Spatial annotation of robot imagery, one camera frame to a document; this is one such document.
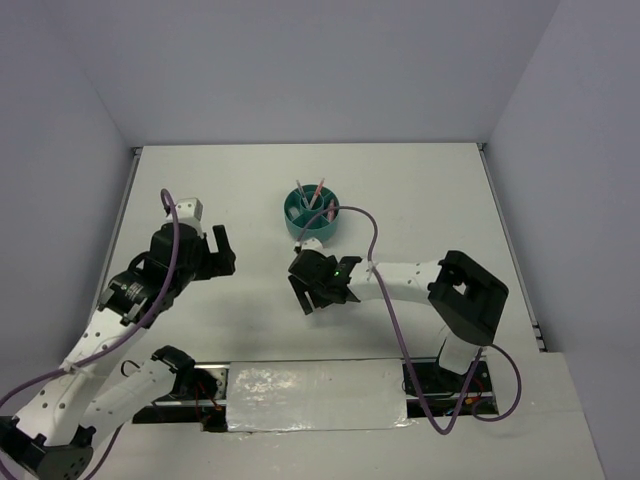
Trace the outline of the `clear tape roll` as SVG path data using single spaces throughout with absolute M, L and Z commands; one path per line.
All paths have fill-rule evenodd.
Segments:
M 296 207 L 291 207 L 288 209 L 288 217 L 291 221 L 295 221 L 301 217 L 301 212 Z

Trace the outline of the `pink gel pen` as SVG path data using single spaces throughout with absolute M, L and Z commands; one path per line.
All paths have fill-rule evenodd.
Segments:
M 325 177 L 321 178 L 321 180 L 319 181 L 318 185 L 316 186 L 316 188 L 314 190 L 314 193 L 313 193 L 313 195 L 311 197 L 311 200 L 309 201 L 309 208 L 311 210 L 314 209 L 314 207 L 315 207 L 315 205 L 316 205 L 316 203 L 318 201 L 318 198 L 321 196 L 321 192 L 322 192 L 322 189 L 324 187 L 324 182 L 325 182 Z

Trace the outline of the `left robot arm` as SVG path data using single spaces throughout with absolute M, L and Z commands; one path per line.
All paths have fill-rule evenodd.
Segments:
M 168 310 L 191 281 L 234 273 L 236 256 L 224 226 L 214 226 L 213 235 L 216 252 L 186 223 L 154 233 L 149 250 L 109 282 L 60 375 L 16 414 L 2 417 L 3 453 L 37 479 L 91 478 L 95 450 L 113 444 L 144 407 L 163 397 L 214 398 L 220 380 L 172 346 L 157 349 L 121 383 L 102 388 L 126 350 L 118 342 L 131 345 L 147 332 L 143 318 Z

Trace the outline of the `pink highlighter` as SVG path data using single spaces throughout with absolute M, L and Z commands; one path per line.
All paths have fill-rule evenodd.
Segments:
M 334 221 L 335 218 L 335 208 L 336 204 L 335 204 L 335 199 L 331 199 L 330 203 L 329 203 L 329 211 L 327 212 L 327 221 L 329 223 L 332 223 Z

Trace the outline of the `blue ballpoint pen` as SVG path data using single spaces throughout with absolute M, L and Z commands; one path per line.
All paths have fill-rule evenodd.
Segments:
M 297 187 L 297 191 L 298 191 L 298 193 L 300 195 L 300 200 L 301 200 L 301 203 L 302 203 L 303 207 L 305 209 L 310 209 L 309 203 L 308 203 L 308 200 L 307 200 L 307 197 L 306 197 L 306 192 L 304 191 L 304 188 L 302 187 L 301 182 L 298 179 L 296 179 L 296 187 Z

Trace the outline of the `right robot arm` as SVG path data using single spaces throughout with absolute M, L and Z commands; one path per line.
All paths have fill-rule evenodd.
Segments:
M 375 263 L 302 249 L 288 273 L 306 314 L 386 298 L 433 308 L 449 329 L 434 369 L 436 383 L 446 391 L 469 380 L 477 353 L 494 342 L 509 295 L 501 280 L 457 250 L 439 261 Z

